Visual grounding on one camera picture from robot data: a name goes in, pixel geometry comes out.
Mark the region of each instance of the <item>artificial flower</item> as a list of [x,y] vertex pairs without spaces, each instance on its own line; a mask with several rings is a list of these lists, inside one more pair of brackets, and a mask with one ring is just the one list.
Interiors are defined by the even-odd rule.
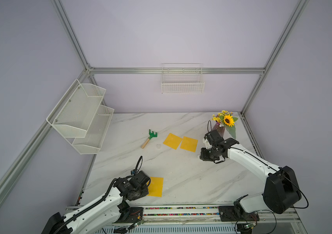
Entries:
[[223,122],[229,127],[234,126],[234,123],[235,123],[235,121],[231,115],[225,115]]

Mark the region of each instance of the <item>wall-mounted shelf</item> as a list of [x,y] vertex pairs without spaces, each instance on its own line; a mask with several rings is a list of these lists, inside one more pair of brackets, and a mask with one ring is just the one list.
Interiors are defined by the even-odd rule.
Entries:
[[47,122],[80,154],[95,154],[101,149],[114,109],[101,105],[104,88],[78,80],[74,85],[61,111],[50,114]]
[[204,86],[202,64],[162,64],[161,87],[163,94],[201,94],[204,91]]
[[72,146],[81,154],[96,154],[100,151],[114,109],[100,105],[97,114],[84,138],[75,138]]

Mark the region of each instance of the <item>white mesh shelf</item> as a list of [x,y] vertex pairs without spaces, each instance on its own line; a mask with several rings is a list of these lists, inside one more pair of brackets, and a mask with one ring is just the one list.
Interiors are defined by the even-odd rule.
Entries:
[[85,138],[75,138],[72,146],[80,154],[96,154],[100,151],[114,109],[100,105]]
[[96,154],[102,147],[114,109],[101,105],[105,89],[78,80],[74,92],[58,114],[53,110],[47,122],[80,154]]
[[204,86],[202,64],[162,64],[162,93],[200,94]]
[[48,122],[63,137],[85,137],[105,91],[93,84],[79,84],[58,115]]

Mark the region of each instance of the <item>white marble surface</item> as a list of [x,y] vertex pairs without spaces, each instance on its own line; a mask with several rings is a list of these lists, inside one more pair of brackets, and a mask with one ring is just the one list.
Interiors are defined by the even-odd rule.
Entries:
[[[139,157],[141,169],[151,177],[163,177],[162,197],[146,196],[129,204],[222,204],[245,194],[263,191],[264,185],[246,168],[230,159],[220,164],[198,158],[204,147],[207,122],[212,112],[114,114],[101,152],[97,154],[81,205],[103,194],[113,178],[130,175]],[[237,140],[255,152],[240,119]],[[144,149],[148,130],[158,133]],[[169,133],[198,139],[196,153],[174,150],[163,144]],[[226,131],[224,138],[230,135]]]

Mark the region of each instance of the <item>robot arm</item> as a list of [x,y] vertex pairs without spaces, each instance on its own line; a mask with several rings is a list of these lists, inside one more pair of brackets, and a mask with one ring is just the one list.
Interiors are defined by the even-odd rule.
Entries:
[[282,168],[258,157],[233,138],[224,140],[216,130],[205,135],[204,143],[206,147],[201,149],[201,160],[221,163],[226,158],[232,159],[265,184],[263,192],[245,195],[235,201],[241,216],[266,209],[281,214],[301,199],[295,173],[290,167]]
[[[85,206],[63,217],[60,213],[54,214],[41,234],[91,234],[109,223],[118,220],[125,222],[130,213],[126,200],[133,201],[149,194],[150,177],[144,171],[137,170],[137,166],[132,172],[133,175],[126,178],[114,179],[106,193]],[[139,217],[123,233],[141,223],[142,218]]]

